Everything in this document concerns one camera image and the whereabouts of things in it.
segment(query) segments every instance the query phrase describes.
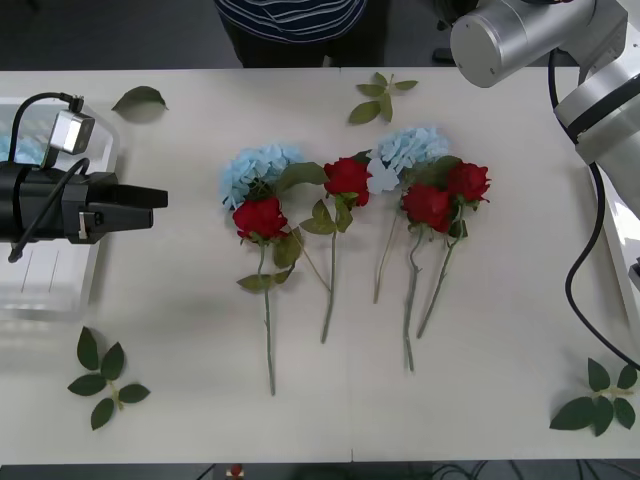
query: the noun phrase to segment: leaf cluster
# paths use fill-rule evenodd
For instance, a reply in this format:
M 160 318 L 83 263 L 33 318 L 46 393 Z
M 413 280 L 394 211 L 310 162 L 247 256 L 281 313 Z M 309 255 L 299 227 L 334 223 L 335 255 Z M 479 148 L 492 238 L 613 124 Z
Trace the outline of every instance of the leaf cluster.
M 141 402 L 151 393 L 139 383 L 129 384 L 120 390 L 113 385 L 112 382 L 122 374 L 125 362 L 124 350 L 119 342 L 113 345 L 100 360 L 98 344 L 93 333 L 87 327 L 82 327 L 76 353 L 82 366 L 92 373 L 74 380 L 67 387 L 68 390 L 83 397 L 100 393 L 107 384 L 112 390 L 112 396 L 102 399 L 91 413 L 93 430 L 104 426 L 111 419 L 116 405 L 122 410 L 123 404 Z

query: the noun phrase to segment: flower stem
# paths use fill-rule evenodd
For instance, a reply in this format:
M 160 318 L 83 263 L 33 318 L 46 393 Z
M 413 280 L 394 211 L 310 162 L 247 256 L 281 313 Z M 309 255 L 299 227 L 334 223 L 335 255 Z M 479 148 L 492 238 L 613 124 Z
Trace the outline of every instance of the flower stem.
M 124 409 L 124 405 L 120 401 L 120 392 L 118 392 L 118 389 L 115 387 L 111 380 L 107 380 L 107 383 L 111 387 L 111 398 L 113 398 L 113 402 L 118 406 L 118 410 L 122 411 Z
M 262 283 L 264 289 L 264 306 L 267 310 L 266 320 L 264 322 L 267 327 L 267 364 L 269 368 L 269 386 L 271 388 L 271 395 L 276 394 L 276 382 L 273 378 L 273 362 L 271 361 L 271 311 L 269 310 L 269 287 L 264 284 L 264 278 L 261 276 L 262 265 L 264 264 L 264 243 L 260 242 L 260 265 L 258 266 L 258 278 Z
M 382 255 L 382 261 L 380 262 L 380 268 L 378 269 L 378 277 L 376 278 L 376 286 L 373 290 L 373 303 L 378 303 L 378 297 L 380 296 L 380 286 L 382 285 L 382 274 L 384 273 L 384 267 L 386 266 L 387 253 L 389 248 L 393 244 L 393 234 L 396 230 L 396 222 L 398 221 L 398 212 L 396 211 L 393 217 L 393 223 L 391 224 L 391 232 L 389 233 L 389 240 L 387 240 L 387 246 L 384 248 L 384 254 Z
M 458 215 L 458 219 L 456 222 L 462 222 L 462 211 L 464 207 L 460 206 L 460 214 Z M 442 270 L 440 270 L 440 276 L 438 277 L 438 285 L 436 286 L 436 291 L 433 292 L 433 297 L 431 298 L 431 303 L 429 304 L 429 309 L 427 310 L 427 314 L 422 319 L 422 323 L 420 324 L 420 328 L 418 328 L 418 338 L 422 337 L 424 333 L 424 329 L 427 326 L 427 322 L 429 321 L 429 317 L 431 317 L 431 313 L 436 305 L 436 299 L 438 298 L 438 294 L 440 293 L 440 288 L 442 287 L 442 282 L 444 278 L 447 276 L 447 265 L 449 265 L 449 260 L 451 260 L 451 254 L 453 253 L 453 249 L 458 244 L 458 242 L 462 239 L 462 233 L 464 231 L 464 227 L 462 223 L 460 224 L 460 228 L 458 230 L 458 237 L 455 241 L 449 245 L 449 251 L 447 252 L 447 256 L 444 259 L 444 264 L 442 265 Z
M 327 334 L 329 333 L 329 321 L 331 320 L 331 312 L 333 311 L 333 294 L 336 287 L 336 235 L 338 230 L 333 231 L 331 237 L 331 288 L 329 289 L 329 305 L 327 306 L 327 314 L 324 317 L 324 327 L 322 327 L 322 343 L 327 341 Z
M 404 325 L 402 328 L 402 336 L 404 338 L 405 351 L 407 353 L 407 360 L 409 361 L 409 370 L 413 372 L 413 352 L 411 351 L 411 339 L 409 338 L 409 324 L 411 323 L 411 310 L 413 308 L 413 298 L 416 295 L 416 283 L 418 281 L 418 273 L 420 269 L 413 261 L 413 255 L 422 243 L 422 236 L 424 235 L 424 228 L 420 225 L 420 233 L 418 235 L 418 241 L 416 242 L 413 250 L 409 253 L 409 262 L 411 262 L 411 277 L 409 281 L 409 293 L 407 295 L 407 303 L 404 307 Z
M 318 280 L 320 280 L 322 282 L 322 284 L 324 285 L 324 288 L 327 289 L 327 292 L 331 292 L 331 289 L 329 288 L 329 285 L 327 285 L 327 282 L 324 281 L 324 278 L 322 278 L 322 276 L 320 275 L 320 273 L 318 273 L 318 269 L 316 268 L 316 266 L 313 264 L 313 262 L 311 261 L 311 258 L 309 258 L 309 255 L 307 254 L 307 251 L 304 248 L 304 244 L 300 241 L 300 239 L 293 233 L 293 229 L 291 230 L 292 233 L 291 235 L 293 235 L 293 238 L 296 239 L 296 242 L 298 242 L 298 245 L 300 245 L 300 248 L 302 249 L 302 253 L 304 253 L 304 256 L 307 258 L 307 261 L 309 262 L 309 265 L 311 265 L 311 268 L 313 269 L 313 272 L 316 274 L 316 277 L 318 277 Z

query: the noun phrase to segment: black cable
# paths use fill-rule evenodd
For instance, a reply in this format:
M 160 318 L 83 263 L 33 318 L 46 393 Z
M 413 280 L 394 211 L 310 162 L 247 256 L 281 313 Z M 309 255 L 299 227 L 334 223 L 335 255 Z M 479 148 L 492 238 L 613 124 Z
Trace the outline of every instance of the black cable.
M 13 117 L 13 126 L 11 127 L 11 144 L 9 146 L 9 156 L 7 157 L 8 162 L 13 162 L 16 158 L 16 149 L 18 148 L 18 130 L 20 129 L 20 121 L 22 120 L 22 115 L 24 115 L 25 110 L 32 104 L 47 98 L 55 98 L 67 103 L 72 103 L 74 101 L 73 96 L 66 93 L 45 92 L 29 97 L 22 102 L 22 105 L 18 107 L 15 117 Z
M 36 229 L 40 226 L 40 223 L 42 222 L 45 215 L 53 205 L 53 202 L 56 201 L 58 196 L 62 193 L 62 189 L 65 187 L 65 185 L 69 183 L 71 178 L 81 168 L 82 168 L 82 171 L 80 172 L 81 175 L 84 175 L 85 173 L 87 173 L 87 169 L 89 168 L 88 158 L 83 158 L 81 160 L 78 160 L 76 163 L 74 163 L 73 166 L 68 171 L 65 172 L 65 174 L 58 181 L 56 186 L 53 187 L 53 190 L 51 190 L 51 193 L 45 200 L 36 218 L 33 220 L 33 222 L 31 222 L 31 225 L 29 225 L 29 227 L 24 231 L 24 233 L 20 237 L 20 240 L 18 240 L 18 243 L 16 243 L 11 249 L 11 253 L 9 254 L 9 263 L 15 263 L 20 259 L 20 257 L 22 257 L 22 250 L 24 250 L 25 245 L 29 243 L 29 241 L 33 237 L 33 234 L 35 233 Z
M 576 314 L 576 316 L 580 319 L 580 321 L 584 324 L 584 326 L 587 327 L 587 329 L 589 329 L 589 331 L 593 333 L 593 335 L 595 335 L 595 337 L 598 340 L 600 340 L 609 350 L 615 353 L 619 358 L 621 358 L 622 360 L 624 360 L 626 363 L 636 368 L 637 370 L 640 370 L 640 364 L 631 360 L 631 358 L 629 358 L 627 355 L 621 352 L 615 345 L 613 345 L 609 340 L 607 340 L 593 325 L 591 325 L 589 320 L 587 320 L 587 318 L 582 314 L 582 312 L 578 308 L 578 305 L 576 304 L 576 301 L 573 298 L 573 291 L 572 291 L 573 279 L 576 276 L 578 269 L 582 266 L 585 259 L 589 256 L 589 254 L 591 253 L 591 250 L 593 250 L 593 247 L 598 241 L 598 237 L 600 236 L 600 232 L 602 231 L 602 225 L 604 223 L 605 192 L 604 192 L 604 183 L 602 181 L 602 175 L 600 175 L 600 170 L 598 169 L 598 166 L 595 164 L 595 162 L 589 164 L 589 169 L 591 170 L 591 174 L 593 175 L 593 181 L 596 184 L 596 195 L 598 197 L 596 221 L 593 226 L 593 232 L 591 233 L 591 237 L 589 238 L 587 245 L 584 247 L 584 250 L 582 250 L 582 253 L 578 257 L 578 259 L 574 262 L 574 264 L 569 269 L 569 273 L 567 274 L 567 279 L 564 284 L 564 291 L 567 295 L 567 300 L 569 301 L 569 305 L 571 306 L 571 309 Z
M 549 66 L 547 68 L 547 80 L 549 83 L 549 97 L 551 98 L 551 106 L 553 107 L 553 109 L 555 110 L 556 107 L 558 106 L 558 91 L 557 91 L 557 87 L 556 87 L 556 49 L 551 50 L 551 52 L 549 52 Z M 564 130 L 564 133 L 567 134 L 567 137 L 569 137 L 569 139 L 573 142 L 574 145 L 578 144 L 578 139 L 575 138 L 573 135 L 571 135 L 569 133 L 569 131 L 567 130 L 567 127 L 565 127 L 562 122 L 560 122 L 560 120 L 558 120 L 558 123 L 560 124 L 560 126 L 562 127 L 562 130 Z
M 576 465 L 578 465 L 578 476 L 580 480 L 584 480 L 584 474 L 582 473 L 582 465 L 580 465 L 580 460 L 576 460 Z
M 210 472 L 210 471 L 212 471 L 214 468 L 216 468 L 216 465 L 217 465 L 217 464 L 215 464 L 215 463 L 212 463 L 211 465 L 209 465 L 209 467 L 208 467 L 204 472 L 202 472 L 202 473 L 200 474 L 200 476 L 199 476 L 198 478 L 196 478 L 196 480 L 202 480 L 202 479 L 204 478 L 204 476 L 205 476 L 207 473 L 209 473 L 209 472 Z
M 593 477 L 593 480 L 600 480 L 600 476 L 598 476 L 598 473 L 595 471 L 595 469 L 591 466 L 591 464 L 589 463 L 589 460 L 585 460 L 584 464 L 586 465 L 586 467 L 589 469 L 589 472 L 591 472 L 591 476 Z
M 555 109 L 558 106 L 558 94 L 556 91 L 556 84 L 555 84 L 556 76 L 555 76 L 554 58 L 555 58 L 555 50 L 552 50 L 551 53 L 549 54 L 549 68 L 548 68 L 549 77 L 548 78 L 549 78 L 549 97 L 551 99 L 551 106 Z M 577 145 L 578 140 L 576 138 L 573 138 L 571 135 L 569 135 L 569 132 L 567 132 L 567 129 L 564 127 L 564 125 L 562 124 L 560 125 L 564 129 L 565 133 L 567 133 L 571 141 L 575 145 Z M 595 164 L 595 162 L 592 162 L 589 164 L 589 170 L 591 170 L 591 174 L 593 175 L 593 182 L 596 185 L 596 196 L 597 196 L 596 221 L 593 226 L 593 232 L 591 233 L 591 237 L 589 238 L 587 245 L 584 247 L 584 250 L 578 257 L 578 259 L 574 262 L 574 264 L 569 269 L 569 273 L 567 274 L 567 279 L 564 284 L 564 291 L 567 296 L 569 305 L 571 306 L 571 309 L 576 314 L 576 316 L 580 319 L 580 321 L 584 324 L 584 326 L 587 327 L 587 329 L 598 340 L 600 340 L 600 342 L 602 342 L 609 350 L 615 353 L 620 359 L 622 359 L 627 364 L 634 367 L 636 370 L 640 370 L 640 364 L 631 360 L 631 358 L 629 358 L 627 355 L 621 352 L 615 345 L 613 345 L 609 340 L 607 340 L 593 325 L 591 325 L 589 320 L 587 320 L 587 317 L 585 317 L 582 314 L 582 312 L 578 308 L 578 305 L 576 304 L 573 298 L 573 291 L 572 291 L 573 279 L 576 276 L 578 269 L 582 266 L 585 259 L 589 256 L 589 254 L 593 250 L 593 247 L 598 241 L 598 237 L 600 236 L 600 232 L 602 231 L 602 226 L 604 224 L 604 213 L 605 213 L 606 201 L 605 201 L 605 190 L 604 190 L 604 183 L 602 181 L 602 175 L 600 174 L 600 170 L 598 166 Z
M 518 468 L 518 465 L 516 465 L 516 462 L 514 462 L 513 460 L 509 460 L 509 465 L 511 466 L 513 473 L 515 473 L 516 477 L 518 477 L 518 480 L 524 480 L 524 475 L 522 475 L 522 472 Z

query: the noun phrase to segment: dark pants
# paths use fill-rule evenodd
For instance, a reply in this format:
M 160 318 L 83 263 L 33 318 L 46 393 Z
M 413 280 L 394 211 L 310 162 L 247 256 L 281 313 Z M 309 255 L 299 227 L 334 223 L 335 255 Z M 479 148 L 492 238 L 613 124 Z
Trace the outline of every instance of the dark pants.
M 369 0 L 351 30 L 320 43 L 274 42 L 242 30 L 222 15 L 220 18 L 245 68 L 321 67 L 325 56 L 335 67 L 380 67 L 384 64 L 389 1 Z

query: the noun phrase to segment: person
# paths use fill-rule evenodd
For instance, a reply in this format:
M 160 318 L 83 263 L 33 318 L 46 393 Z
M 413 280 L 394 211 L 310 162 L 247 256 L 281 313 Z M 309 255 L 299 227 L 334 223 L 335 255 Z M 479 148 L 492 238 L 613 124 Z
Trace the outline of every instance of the person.
M 390 0 L 214 0 L 245 68 L 377 67 Z

